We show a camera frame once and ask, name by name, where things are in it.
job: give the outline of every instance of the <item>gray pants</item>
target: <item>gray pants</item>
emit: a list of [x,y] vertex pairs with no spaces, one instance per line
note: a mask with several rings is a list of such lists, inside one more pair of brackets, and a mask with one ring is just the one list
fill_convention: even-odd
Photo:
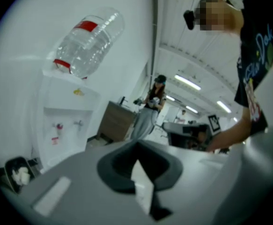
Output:
[[143,108],[136,120],[131,139],[144,139],[153,129],[158,116],[158,111]]

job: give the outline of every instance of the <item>wooden cabinet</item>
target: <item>wooden cabinet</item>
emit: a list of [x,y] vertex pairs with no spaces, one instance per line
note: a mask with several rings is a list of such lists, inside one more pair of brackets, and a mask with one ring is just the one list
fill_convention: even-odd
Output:
[[136,114],[120,105],[109,102],[98,130],[97,139],[104,134],[114,142],[123,141]]

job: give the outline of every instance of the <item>trash bin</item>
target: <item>trash bin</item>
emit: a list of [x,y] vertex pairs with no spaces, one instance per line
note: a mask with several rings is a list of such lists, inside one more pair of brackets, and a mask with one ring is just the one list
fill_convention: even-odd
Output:
[[13,170],[17,172],[21,167],[26,167],[28,169],[30,181],[35,178],[35,175],[30,165],[28,164],[27,160],[23,157],[15,157],[11,160],[8,160],[4,166],[5,174],[9,182],[9,185],[15,193],[19,193],[21,191],[22,186],[18,185],[16,181],[13,179]]

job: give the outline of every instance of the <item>person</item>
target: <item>person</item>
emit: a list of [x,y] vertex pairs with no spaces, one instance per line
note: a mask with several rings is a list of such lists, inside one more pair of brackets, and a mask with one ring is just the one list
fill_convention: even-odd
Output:
[[273,64],[273,0],[243,0],[243,6],[238,10],[229,0],[200,0],[194,12],[184,13],[190,30],[198,24],[200,30],[235,34],[241,40],[235,101],[243,106],[243,114],[237,124],[213,138],[207,151],[241,143],[267,127],[254,90]]
[[142,102],[144,108],[139,114],[139,117],[134,125],[134,130],[131,134],[132,139],[144,139],[154,128],[159,112],[163,109],[166,101],[165,95],[166,77],[159,75],[155,79],[152,89],[149,91],[146,99]]
[[186,110],[182,110],[181,114],[176,116],[175,123],[185,124],[185,114]]

